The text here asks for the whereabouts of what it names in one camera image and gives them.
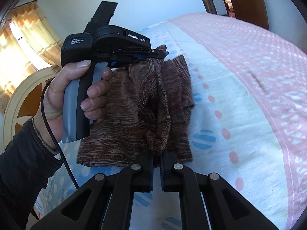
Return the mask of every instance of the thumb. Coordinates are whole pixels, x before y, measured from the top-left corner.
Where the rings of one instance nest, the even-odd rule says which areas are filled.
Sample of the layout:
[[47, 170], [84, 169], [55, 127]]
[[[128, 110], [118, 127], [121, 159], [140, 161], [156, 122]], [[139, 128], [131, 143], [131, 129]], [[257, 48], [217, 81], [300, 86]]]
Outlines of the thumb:
[[91, 66], [91, 60], [67, 63], [50, 83], [50, 89], [64, 92], [70, 81], [82, 77]]

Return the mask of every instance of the window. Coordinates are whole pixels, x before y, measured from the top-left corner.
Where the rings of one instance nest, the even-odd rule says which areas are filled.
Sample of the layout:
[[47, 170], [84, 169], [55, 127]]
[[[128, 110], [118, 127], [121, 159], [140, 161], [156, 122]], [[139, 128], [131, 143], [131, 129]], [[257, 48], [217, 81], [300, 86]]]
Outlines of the window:
[[29, 58], [29, 60], [33, 63], [33, 65], [38, 69], [43, 69], [46, 67], [51, 67], [46, 61], [44, 61], [27, 43], [27, 41], [23, 38], [22, 32], [19, 27], [17, 27], [14, 23], [10, 23], [10, 28], [12, 34], [16, 38], [18, 44], [20, 45], [22, 51]]

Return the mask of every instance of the metal screw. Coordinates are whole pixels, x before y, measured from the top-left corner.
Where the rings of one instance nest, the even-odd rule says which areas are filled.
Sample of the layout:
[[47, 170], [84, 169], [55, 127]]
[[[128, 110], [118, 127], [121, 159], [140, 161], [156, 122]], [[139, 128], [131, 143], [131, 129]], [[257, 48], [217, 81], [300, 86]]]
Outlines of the metal screw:
[[96, 174], [94, 178], [95, 178], [96, 181], [102, 181], [104, 179], [104, 175], [103, 174]]
[[138, 163], [135, 163], [135, 164], [132, 164], [132, 165], [131, 165], [131, 168], [132, 168], [133, 170], [139, 170], [139, 169], [141, 168], [141, 165], [139, 165]]
[[219, 176], [219, 174], [217, 174], [217, 173], [211, 173], [211, 174], [210, 174], [210, 178], [213, 179], [213, 180], [218, 180], [219, 177], [220, 177], [220, 176]]
[[183, 165], [181, 163], [175, 163], [174, 164], [174, 169], [181, 170], [182, 168], [183, 168]]

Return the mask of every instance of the curtain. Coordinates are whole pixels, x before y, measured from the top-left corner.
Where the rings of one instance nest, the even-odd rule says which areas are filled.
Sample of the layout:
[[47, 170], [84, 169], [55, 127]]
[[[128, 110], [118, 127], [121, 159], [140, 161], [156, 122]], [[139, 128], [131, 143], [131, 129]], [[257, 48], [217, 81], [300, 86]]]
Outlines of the curtain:
[[0, 111], [3, 114], [15, 89], [36, 70], [6, 23], [0, 30]]
[[13, 9], [10, 17], [34, 51], [58, 71], [61, 68], [60, 52], [63, 41], [52, 30], [36, 1]]

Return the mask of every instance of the pink patterned fabric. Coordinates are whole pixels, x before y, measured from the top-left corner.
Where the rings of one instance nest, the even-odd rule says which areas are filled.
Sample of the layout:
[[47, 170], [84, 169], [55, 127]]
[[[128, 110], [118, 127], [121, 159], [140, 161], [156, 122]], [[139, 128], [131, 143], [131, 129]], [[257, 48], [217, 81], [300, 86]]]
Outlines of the pink patterned fabric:
[[307, 205], [307, 55], [234, 18], [195, 13], [169, 21], [233, 72], [268, 119], [283, 152], [290, 229]]

